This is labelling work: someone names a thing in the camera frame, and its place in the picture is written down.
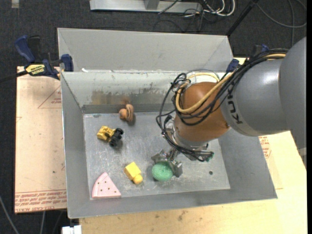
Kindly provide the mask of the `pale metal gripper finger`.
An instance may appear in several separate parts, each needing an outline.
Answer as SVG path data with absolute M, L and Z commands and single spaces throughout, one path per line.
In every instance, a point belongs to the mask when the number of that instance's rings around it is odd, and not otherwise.
M 180 177 L 183 174 L 182 162 L 170 161 L 170 167 L 175 177 Z
M 167 153 L 164 153 L 164 152 L 160 152 L 160 153 L 155 154 L 154 156 L 151 157 L 151 159 L 154 163 L 160 163 L 160 162 L 167 162 L 168 161 Z

